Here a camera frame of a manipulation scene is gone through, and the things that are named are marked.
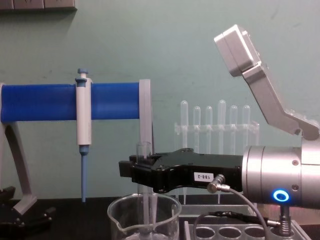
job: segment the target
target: glass beaker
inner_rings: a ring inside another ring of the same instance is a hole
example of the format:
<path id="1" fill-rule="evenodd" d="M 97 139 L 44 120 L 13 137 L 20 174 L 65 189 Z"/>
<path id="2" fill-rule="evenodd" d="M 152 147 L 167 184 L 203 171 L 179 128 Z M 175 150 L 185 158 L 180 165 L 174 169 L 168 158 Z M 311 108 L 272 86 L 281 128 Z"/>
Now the glass beaker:
<path id="1" fill-rule="evenodd" d="M 107 210 L 112 240 L 178 240 L 181 204 L 174 198 L 148 193 L 150 223 L 144 224 L 146 193 L 124 196 L 112 202 Z"/>

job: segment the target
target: blue led ring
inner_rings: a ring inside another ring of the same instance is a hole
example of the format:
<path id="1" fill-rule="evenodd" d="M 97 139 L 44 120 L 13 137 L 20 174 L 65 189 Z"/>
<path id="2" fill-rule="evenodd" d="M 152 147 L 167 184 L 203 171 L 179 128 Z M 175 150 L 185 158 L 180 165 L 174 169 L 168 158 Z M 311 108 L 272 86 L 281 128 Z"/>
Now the blue led ring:
<path id="1" fill-rule="evenodd" d="M 289 200 L 289 194 L 284 190 L 277 190 L 273 193 L 273 198 L 278 202 L 286 202 Z"/>

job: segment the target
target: wall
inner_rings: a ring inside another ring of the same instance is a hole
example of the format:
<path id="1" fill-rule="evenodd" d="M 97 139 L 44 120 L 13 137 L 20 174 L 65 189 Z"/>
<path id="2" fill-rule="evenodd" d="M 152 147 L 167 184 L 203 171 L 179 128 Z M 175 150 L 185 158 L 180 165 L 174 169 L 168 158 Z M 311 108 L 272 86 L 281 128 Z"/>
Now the wall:
<path id="1" fill-rule="evenodd" d="M 95 83 L 151 79 L 155 149 L 173 151 L 179 104 L 252 106 L 262 145 L 298 146 L 266 124 L 241 78 L 232 78 L 213 37 L 233 24 L 250 32 L 287 106 L 320 121 L 320 2 L 315 0 L 76 0 L 74 13 L 0 15 L 0 79 L 6 84 L 74 83 L 77 68 Z M 79 198 L 75 122 L 21 122 L 33 189 L 40 198 Z M 135 153 L 137 120 L 95 121 L 88 196 L 122 196 L 136 185 L 118 161 Z M 8 145 L 1 187 L 18 186 Z"/>

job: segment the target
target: black table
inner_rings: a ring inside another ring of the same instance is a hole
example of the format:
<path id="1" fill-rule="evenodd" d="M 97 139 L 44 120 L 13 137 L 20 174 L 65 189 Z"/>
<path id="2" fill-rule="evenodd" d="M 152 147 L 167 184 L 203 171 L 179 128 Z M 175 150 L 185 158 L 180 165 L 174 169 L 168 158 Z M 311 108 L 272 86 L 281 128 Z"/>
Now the black table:
<path id="1" fill-rule="evenodd" d="M 49 232 L 29 240 L 108 240 L 110 222 L 107 208 L 116 197 L 80 199 L 40 199 L 25 214 L 26 219 L 38 217 L 44 210 L 55 207 L 56 215 Z M 188 196 L 187 204 L 212 204 L 212 195 Z M 221 204 L 244 204 L 232 195 L 221 196 Z M 312 240 L 320 239 L 320 225 L 303 225 L 302 229 Z"/>

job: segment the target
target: blue foam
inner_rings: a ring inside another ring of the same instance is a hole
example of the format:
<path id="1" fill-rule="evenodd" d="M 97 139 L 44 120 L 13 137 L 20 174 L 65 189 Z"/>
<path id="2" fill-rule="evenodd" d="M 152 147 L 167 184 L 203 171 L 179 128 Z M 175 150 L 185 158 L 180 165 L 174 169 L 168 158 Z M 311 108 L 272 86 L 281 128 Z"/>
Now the blue foam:
<path id="1" fill-rule="evenodd" d="M 4 85 L 1 122 L 76 120 L 74 84 Z M 139 83 L 93 83 L 93 120 L 138 119 Z"/>

